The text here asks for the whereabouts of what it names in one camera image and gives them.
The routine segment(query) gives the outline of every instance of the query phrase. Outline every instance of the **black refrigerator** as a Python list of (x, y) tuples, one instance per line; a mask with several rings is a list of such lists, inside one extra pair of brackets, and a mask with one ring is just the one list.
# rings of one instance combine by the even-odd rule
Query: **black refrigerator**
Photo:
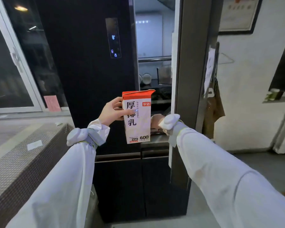
[[(140, 89), (133, 0), (35, 1), (76, 127), (86, 128), (123, 91)], [(222, 0), (177, 1), (176, 84), (166, 87), (175, 89), (172, 113), (190, 110), (191, 116), (183, 112), (183, 121), (195, 128), (205, 107), (205, 62), (217, 39)], [(194, 91), (185, 103), (184, 90), (192, 81)], [(177, 149), (172, 151), (171, 168), (168, 165), (167, 142), (127, 145), (124, 123), (116, 121), (96, 152), (93, 184), (104, 222), (186, 214), (190, 179)]]

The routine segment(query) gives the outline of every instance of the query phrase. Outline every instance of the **framed certificate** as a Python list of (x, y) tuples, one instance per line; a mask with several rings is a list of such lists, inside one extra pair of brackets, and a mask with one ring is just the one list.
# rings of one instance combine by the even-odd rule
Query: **framed certificate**
[(219, 35), (252, 34), (262, 0), (224, 0)]

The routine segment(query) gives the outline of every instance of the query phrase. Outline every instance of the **ceiling light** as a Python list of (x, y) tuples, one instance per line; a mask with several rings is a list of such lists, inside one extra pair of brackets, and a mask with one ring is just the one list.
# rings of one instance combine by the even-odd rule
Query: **ceiling light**
[(19, 11), (22, 11), (22, 12), (26, 12), (26, 11), (28, 11), (28, 9), (27, 9), (27, 8), (22, 7), (22, 6), (20, 6), (20, 5), (17, 5), (17, 6), (15, 7), (15, 9), (16, 9), (16, 10), (19, 10)]

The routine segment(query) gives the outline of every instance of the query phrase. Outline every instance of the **hand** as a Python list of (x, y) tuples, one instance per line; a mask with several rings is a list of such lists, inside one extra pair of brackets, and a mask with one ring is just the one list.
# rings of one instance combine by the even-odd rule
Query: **hand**
[(108, 102), (102, 109), (98, 119), (101, 124), (110, 126), (115, 120), (123, 120), (124, 115), (134, 114), (135, 111), (131, 109), (123, 110), (122, 108), (122, 97), (117, 97), (112, 101)]
[(161, 121), (165, 118), (164, 115), (161, 114), (155, 114), (151, 117), (151, 128), (153, 129), (160, 129), (160, 126), (158, 124), (161, 123)]

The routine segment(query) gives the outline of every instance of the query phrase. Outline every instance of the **carton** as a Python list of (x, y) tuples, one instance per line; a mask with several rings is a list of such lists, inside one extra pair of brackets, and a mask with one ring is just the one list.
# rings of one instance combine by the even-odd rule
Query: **carton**
[(150, 141), (151, 95), (154, 91), (122, 92), (122, 108), (137, 110), (124, 116), (127, 144)]

